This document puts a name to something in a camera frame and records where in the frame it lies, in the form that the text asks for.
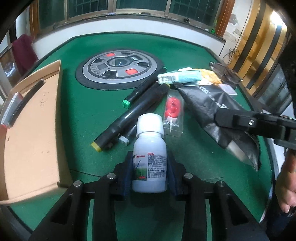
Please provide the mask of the person's right hand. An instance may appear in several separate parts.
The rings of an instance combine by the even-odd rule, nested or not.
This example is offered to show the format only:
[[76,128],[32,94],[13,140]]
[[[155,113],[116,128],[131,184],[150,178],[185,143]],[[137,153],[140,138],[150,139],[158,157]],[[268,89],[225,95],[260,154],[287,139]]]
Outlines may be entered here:
[[287,152],[276,180],[275,194],[284,213],[289,213],[295,207],[295,150],[289,149]]

